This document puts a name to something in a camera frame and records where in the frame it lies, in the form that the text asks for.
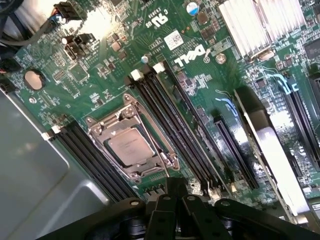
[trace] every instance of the aluminum heatsink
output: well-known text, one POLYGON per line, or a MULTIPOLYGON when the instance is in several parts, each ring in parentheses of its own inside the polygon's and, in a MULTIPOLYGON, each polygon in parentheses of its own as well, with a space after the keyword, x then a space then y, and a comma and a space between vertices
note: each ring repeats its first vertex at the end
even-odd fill
POLYGON ((256 55, 305 24, 299 0, 227 0, 219 10, 243 57, 256 55))

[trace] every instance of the black connector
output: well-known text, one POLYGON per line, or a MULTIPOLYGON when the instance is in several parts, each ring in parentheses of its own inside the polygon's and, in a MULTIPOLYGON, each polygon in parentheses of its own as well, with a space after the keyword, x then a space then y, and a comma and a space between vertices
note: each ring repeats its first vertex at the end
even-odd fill
POLYGON ((244 179, 251 189, 258 189, 259 184, 256 180, 255 174, 251 169, 249 163, 241 153, 241 149, 229 131, 225 121, 221 117, 216 117, 214 125, 217 127, 224 143, 228 146, 231 156, 237 161, 244 179))
POLYGON ((93 144, 76 121, 62 128, 54 139, 58 140, 71 153, 95 183, 114 202, 137 197, 137 194, 120 176, 111 161, 93 144))
POLYGON ((80 15, 75 10, 74 6, 70 2, 61 1, 58 4, 53 5, 58 13, 67 21, 81 20, 80 15))

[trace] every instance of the wire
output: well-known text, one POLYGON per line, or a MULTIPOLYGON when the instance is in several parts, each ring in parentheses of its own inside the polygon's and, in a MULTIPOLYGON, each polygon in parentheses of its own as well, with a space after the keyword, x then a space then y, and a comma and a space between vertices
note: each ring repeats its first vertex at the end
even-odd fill
POLYGON ((24 0, 12 0, 0 9, 0 18, 8 17, 14 13, 23 3, 24 0))
POLYGON ((26 46, 37 42, 41 36, 46 32, 51 22, 51 17, 45 21, 45 23, 40 27, 40 29, 28 40, 24 41, 9 41, 5 39, 0 39, 0 43, 11 46, 26 46))
POLYGON ((10 15, 10 18, 11 18, 12 22, 14 23, 14 25, 16 26, 16 28, 19 30, 19 32, 22 35, 24 40, 27 40, 32 37, 32 33, 29 31, 29 29, 27 29, 22 24, 22 22, 19 20, 19 18, 17 17, 17 15, 15 13, 12 13, 10 15))

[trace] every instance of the motherboard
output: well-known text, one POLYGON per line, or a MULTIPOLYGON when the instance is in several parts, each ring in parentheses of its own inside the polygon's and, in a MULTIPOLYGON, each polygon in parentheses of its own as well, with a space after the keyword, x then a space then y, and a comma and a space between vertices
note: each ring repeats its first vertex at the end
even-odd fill
POLYGON ((112 200, 163 194, 166 177, 288 218, 320 197, 318 0, 52 8, 2 88, 112 200))

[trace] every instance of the green circuit board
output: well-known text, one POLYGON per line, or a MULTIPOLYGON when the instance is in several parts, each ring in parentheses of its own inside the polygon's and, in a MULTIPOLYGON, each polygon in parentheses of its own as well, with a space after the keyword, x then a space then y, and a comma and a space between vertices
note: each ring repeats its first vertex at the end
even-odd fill
MULTIPOLYGON (((233 198, 256 207, 272 205, 277 201, 266 174, 251 151, 233 105, 234 89, 244 85, 250 86, 265 104, 282 145, 296 157, 302 172, 302 177, 298 179, 301 186, 316 186, 305 191, 306 197, 320 197, 320 173, 305 157, 283 93, 274 77, 283 73, 293 77, 318 136, 320 110, 308 82, 311 61, 303 50, 305 43, 320 35, 312 1, 300 1, 307 25, 273 43, 275 56, 267 61, 256 59, 250 63, 239 55, 218 11, 221 1, 195 1, 203 9, 207 20, 186 11, 188 0, 122 0, 116 6, 113 2, 117 1, 108 0, 70 2, 82 20, 59 24, 37 43, 22 48, 15 60, 23 69, 7 75, 18 89, 17 96, 46 130, 76 120, 86 131, 87 117, 99 119, 120 108, 125 93, 145 104, 136 90, 125 86, 124 78, 143 67, 143 56, 148 57, 150 66, 166 60, 176 75, 180 72, 185 74, 186 80, 181 85, 193 106, 203 109, 206 129, 228 160, 231 170, 236 172, 239 167, 214 125, 214 119, 219 115, 223 116, 241 151, 252 163, 260 188, 251 190, 243 179, 236 179, 233 198), (72 60, 66 54, 61 39, 77 34, 93 34, 95 41, 90 43, 86 56, 72 60), (182 64, 175 61, 195 49, 205 53, 187 62, 181 61, 182 64), (217 58, 221 57, 219 54, 225 56, 222 64, 217 58), (40 71, 45 77, 45 87, 39 91, 31 90, 24 82, 24 75, 30 69, 40 71), (257 85, 260 79, 263 79, 263 85, 257 85)), ((184 101, 175 95, 175 83, 163 73, 159 78, 205 149, 195 119, 184 101)), ((210 160, 219 169, 214 157, 210 160)), ((194 182, 192 190, 197 191, 195 176, 183 159, 180 160, 180 171, 172 174, 194 182)), ((143 197, 145 192, 162 186, 164 177, 165 174, 160 172, 146 176, 140 184, 128 182, 143 197)))

